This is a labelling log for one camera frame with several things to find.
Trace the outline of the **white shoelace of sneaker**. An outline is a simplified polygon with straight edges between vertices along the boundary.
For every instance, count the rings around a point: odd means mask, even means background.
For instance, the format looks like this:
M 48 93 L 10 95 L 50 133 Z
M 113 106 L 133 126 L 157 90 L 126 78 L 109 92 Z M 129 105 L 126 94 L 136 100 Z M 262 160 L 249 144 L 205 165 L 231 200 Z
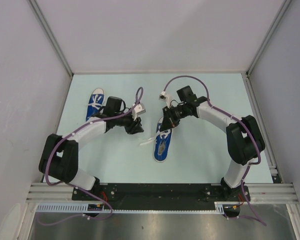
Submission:
M 170 136 L 170 134 L 165 134 L 165 133 L 156 134 L 155 136 L 150 137 L 146 141 L 141 142 L 139 145 L 144 146 L 144 145 L 147 145 L 149 143 L 152 143 L 157 139 L 157 137 L 159 137 L 160 139 L 167 139 L 169 136 Z

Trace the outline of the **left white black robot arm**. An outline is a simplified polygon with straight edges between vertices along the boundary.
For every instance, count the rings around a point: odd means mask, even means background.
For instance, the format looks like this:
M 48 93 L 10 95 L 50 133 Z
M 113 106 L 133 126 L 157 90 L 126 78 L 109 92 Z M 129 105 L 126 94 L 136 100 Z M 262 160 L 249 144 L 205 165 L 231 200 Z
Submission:
M 83 194 L 90 200 L 100 196 L 100 180 L 79 168 L 79 151 L 97 136 L 107 133 L 112 128 L 124 127 L 129 135 L 142 133 L 140 114 L 146 112 L 143 103 L 123 112 L 125 105 L 121 98 L 110 96 L 106 105 L 94 113 L 88 121 L 66 136 L 50 134 L 45 142 L 38 169 L 45 177 L 51 176 L 63 183 L 83 189 Z

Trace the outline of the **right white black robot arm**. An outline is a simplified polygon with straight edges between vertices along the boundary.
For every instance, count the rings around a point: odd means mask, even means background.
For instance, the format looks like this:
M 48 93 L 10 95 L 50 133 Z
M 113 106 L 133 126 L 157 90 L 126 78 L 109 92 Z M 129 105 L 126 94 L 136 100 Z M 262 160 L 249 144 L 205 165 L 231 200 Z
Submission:
M 220 181 L 220 194 L 225 200 L 232 201 L 242 190 L 250 167 L 261 163 L 261 152 L 266 147 L 256 119 L 251 115 L 237 117 L 230 114 L 214 106 L 207 97 L 197 97 L 190 86 L 179 89 L 177 95 L 180 103 L 176 106 L 172 106 L 172 97 L 165 91 L 159 96 L 166 102 L 162 109 L 160 131 L 174 129 L 181 119 L 189 116 L 207 121 L 222 130 L 226 134 L 230 164 Z

